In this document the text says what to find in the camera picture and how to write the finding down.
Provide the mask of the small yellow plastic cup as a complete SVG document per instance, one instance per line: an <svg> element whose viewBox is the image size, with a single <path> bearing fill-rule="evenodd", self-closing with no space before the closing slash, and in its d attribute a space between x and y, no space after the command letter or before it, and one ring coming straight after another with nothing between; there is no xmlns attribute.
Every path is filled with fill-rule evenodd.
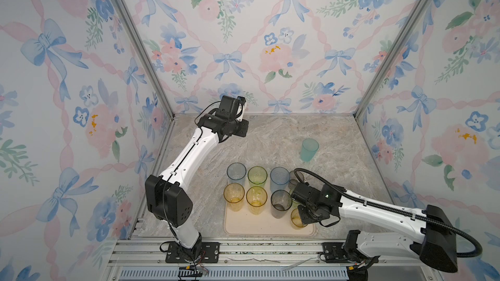
<svg viewBox="0 0 500 281"><path fill-rule="evenodd" d="M291 227L294 229L294 230L301 230L303 228L306 228L307 225L303 224L302 222L302 219L299 215L299 210L298 208L295 208L291 211L291 214L290 214L290 223L291 223Z"/></svg>

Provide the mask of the tall grey plastic cup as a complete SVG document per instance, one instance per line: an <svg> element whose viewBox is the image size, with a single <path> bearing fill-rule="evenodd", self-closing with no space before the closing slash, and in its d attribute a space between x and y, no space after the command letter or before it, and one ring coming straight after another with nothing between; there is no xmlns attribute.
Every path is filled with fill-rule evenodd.
<svg viewBox="0 0 500 281"><path fill-rule="evenodd" d="M271 196L271 214L274 218L283 218L292 207L292 197L285 190L277 190Z"/></svg>

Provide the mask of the light blue plastic cup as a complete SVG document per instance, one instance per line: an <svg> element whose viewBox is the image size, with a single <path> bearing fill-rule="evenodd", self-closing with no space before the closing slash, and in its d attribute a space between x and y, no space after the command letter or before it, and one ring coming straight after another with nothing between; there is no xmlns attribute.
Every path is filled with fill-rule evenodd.
<svg viewBox="0 0 500 281"><path fill-rule="evenodd" d="M242 163L232 163L227 168L227 177L229 183L238 183L241 186L245 186L247 169Z"/></svg>

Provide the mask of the blue ribbed plastic cup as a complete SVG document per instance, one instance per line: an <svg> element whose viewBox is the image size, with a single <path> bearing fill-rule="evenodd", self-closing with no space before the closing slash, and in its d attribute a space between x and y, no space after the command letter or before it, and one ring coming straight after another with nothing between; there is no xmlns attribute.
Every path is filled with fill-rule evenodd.
<svg viewBox="0 0 500 281"><path fill-rule="evenodd" d="M285 190L290 181L290 173L284 167L275 167L270 173L270 190L272 193Z"/></svg>

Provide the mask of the tall green plastic cup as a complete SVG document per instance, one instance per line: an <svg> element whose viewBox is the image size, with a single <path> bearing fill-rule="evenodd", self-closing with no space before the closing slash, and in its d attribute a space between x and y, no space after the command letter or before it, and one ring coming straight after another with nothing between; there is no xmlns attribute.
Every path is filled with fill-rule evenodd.
<svg viewBox="0 0 500 281"><path fill-rule="evenodd" d="M251 167L247 173L247 178L250 185L264 187L268 179L268 172L264 167L254 166Z"/></svg>

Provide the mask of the tall yellow plastic cup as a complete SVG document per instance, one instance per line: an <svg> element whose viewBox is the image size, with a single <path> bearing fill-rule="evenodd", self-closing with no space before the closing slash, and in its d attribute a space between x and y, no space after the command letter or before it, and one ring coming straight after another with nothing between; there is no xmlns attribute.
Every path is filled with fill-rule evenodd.
<svg viewBox="0 0 500 281"><path fill-rule="evenodd" d="M249 210L254 215L259 215L263 212L264 206L268 201L267 191L260 187L251 187L246 193L246 200L249 204Z"/></svg>

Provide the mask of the tall orange plastic cup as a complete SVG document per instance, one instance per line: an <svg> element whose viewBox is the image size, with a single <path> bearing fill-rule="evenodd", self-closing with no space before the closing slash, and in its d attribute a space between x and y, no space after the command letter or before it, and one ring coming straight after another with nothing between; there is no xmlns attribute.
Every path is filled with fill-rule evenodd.
<svg viewBox="0 0 500 281"><path fill-rule="evenodd" d="M227 207L234 212L239 212L243 208L245 193L245 189L241 184L228 184L223 192Z"/></svg>

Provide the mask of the small grey plastic cup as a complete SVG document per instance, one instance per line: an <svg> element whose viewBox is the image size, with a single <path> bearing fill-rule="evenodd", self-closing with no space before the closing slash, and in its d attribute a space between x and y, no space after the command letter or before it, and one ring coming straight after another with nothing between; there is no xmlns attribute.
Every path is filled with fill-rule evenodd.
<svg viewBox="0 0 500 281"><path fill-rule="evenodd" d="M293 170L289 172L289 184L288 184L288 189L289 193L292 194L293 191L295 190L296 186L305 181L305 177L302 172L297 172L295 173Z"/></svg>

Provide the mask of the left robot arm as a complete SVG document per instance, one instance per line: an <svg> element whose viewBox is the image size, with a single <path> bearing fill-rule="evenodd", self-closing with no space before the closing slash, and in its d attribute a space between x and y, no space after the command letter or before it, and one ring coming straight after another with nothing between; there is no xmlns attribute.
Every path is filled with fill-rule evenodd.
<svg viewBox="0 0 500 281"><path fill-rule="evenodd" d="M190 218L193 202L187 189L202 162L225 138L245 137L249 121L243 118L225 120L206 114L182 152L159 176L151 175L145 182L147 209L160 221L165 221L176 248L190 260L201 253L202 235Z"/></svg>

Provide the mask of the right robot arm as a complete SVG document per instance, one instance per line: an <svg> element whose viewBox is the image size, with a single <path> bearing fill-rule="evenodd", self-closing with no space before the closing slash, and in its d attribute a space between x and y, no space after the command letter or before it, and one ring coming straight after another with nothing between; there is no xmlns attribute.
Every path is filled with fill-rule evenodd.
<svg viewBox="0 0 500 281"><path fill-rule="evenodd" d="M291 195L299 206L303 224L314 224L336 217L365 221L385 228L385 234L351 231L344 251L352 261L377 256L418 258L444 273L458 271L457 235L444 211L428 205L402 208L358 195L344 187L323 185L316 189L299 183Z"/></svg>

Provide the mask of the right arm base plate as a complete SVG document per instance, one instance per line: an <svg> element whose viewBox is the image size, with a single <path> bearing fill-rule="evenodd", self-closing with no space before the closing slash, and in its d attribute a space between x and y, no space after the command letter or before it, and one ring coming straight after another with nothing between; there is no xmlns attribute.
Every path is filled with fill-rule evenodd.
<svg viewBox="0 0 500 281"><path fill-rule="evenodd" d="M378 256L375 256L373 258L366 257L356 250L347 252L343 247L344 243L342 242L323 243L322 252L320 253L320 260L327 264L351 263L354 265L368 265L370 263L377 264L379 262Z"/></svg>

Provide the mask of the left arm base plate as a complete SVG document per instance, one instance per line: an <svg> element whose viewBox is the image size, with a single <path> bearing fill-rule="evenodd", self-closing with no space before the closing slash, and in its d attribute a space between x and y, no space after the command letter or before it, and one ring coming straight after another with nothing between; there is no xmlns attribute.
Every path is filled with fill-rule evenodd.
<svg viewBox="0 0 500 281"><path fill-rule="evenodd" d="M194 248L185 248L176 242L169 243L165 252L167 264L217 264L220 257L218 242L201 242Z"/></svg>

